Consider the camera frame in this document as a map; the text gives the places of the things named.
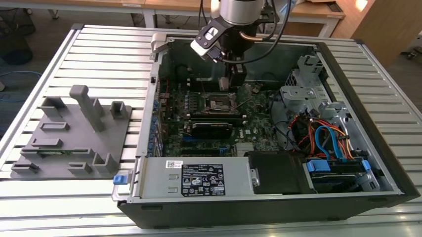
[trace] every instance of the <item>circuit board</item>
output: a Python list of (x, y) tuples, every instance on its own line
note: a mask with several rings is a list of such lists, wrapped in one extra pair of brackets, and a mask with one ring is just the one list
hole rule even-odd
[[(190, 92), (180, 83), (173, 86), (169, 84), (168, 87), (162, 85), (161, 88), (164, 92), (161, 102), (165, 105), (162, 110), (165, 157), (239, 156), (241, 153), (236, 151), (236, 144), (251, 144), (251, 149), (255, 151), (279, 150), (267, 113), (268, 91), (259, 91), (255, 85), (249, 84), (244, 84), (236, 93)], [(211, 132), (205, 139), (193, 138), (192, 117), (196, 115), (203, 122), (212, 123), (215, 121), (209, 121), (211, 116), (220, 114), (233, 117), (233, 122), (231, 120), (227, 123), (216, 122), (233, 124), (228, 136), (223, 137), (221, 134)]]

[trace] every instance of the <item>aluminum table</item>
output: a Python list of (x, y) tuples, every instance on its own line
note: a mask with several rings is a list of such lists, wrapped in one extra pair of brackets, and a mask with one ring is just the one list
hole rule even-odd
[[(42, 77), (0, 141), (0, 237), (74, 236), (401, 236), (422, 233), (422, 198), (392, 208), (373, 209), (345, 221), (305, 222), (168, 230), (138, 229), (110, 199), (110, 180), (13, 181), (12, 163), (26, 144), (42, 111), (44, 96), (61, 96), (84, 84), (101, 104), (122, 100), (134, 108), (125, 137), (120, 169), (134, 163), (137, 133), (152, 66), (154, 32), (194, 35), (194, 31), (85, 25), (68, 33)], [(308, 37), (284, 37), (312, 41)], [(384, 139), (422, 191), (422, 115), (361, 44), (349, 39), (324, 39)], [(341, 100), (332, 81), (328, 81)], [(118, 188), (118, 194), (128, 187)]]

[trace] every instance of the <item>warning label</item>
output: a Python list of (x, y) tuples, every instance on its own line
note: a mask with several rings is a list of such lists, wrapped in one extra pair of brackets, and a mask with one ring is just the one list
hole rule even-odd
[(184, 197), (225, 195), (223, 164), (181, 165)]

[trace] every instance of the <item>metal bracket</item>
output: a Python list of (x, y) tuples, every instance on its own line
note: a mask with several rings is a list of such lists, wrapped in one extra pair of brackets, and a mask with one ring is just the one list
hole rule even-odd
[(154, 33), (150, 39), (150, 50), (152, 53), (158, 53), (164, 49), (166, 49), (166, 34), (165, 33)]

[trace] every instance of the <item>gray floor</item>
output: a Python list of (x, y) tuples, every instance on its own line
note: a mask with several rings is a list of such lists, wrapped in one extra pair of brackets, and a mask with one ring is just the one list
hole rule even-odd
[[(22, 70), (41, 73), (73, 23), (133, 26), (130, 14), (124, 13), (60, 11), (58, 15), (60, 18), (52, 20), (46, 10), (33, 9), (30, 18), (37, 30), (26, 37), (28, 44), (33, 51), (33, 59), (21, 66), (9, 66), (0, 60), (0, 74)], [(134, 17), (134, 23), (136, 26), (144, 27), (141, 15)], [(172, 16), (172, 23), (165, 24), (162, 16), (157, 16), (157, 26), (161, 28), (193, 30), (197, 28), (197, 18)], [(388, 68), (388, 72), (420, 110), (422, 93), (419, 85), (422, 82), (419, 82), (419, 78), (422, 75), (422, 64), (407, 61), (405, 57), (400, 56), (395, 64)], [(0, 92), (0, 98), (24, 100), (37, 82), (37, 77), (34, 75), (13, 74), (1, 77), (0, 81), (6, 86), (5, 90)], [(21, 104), (22, 103), (6, 103), (0, 101), (0, 137), (18, 112)]]

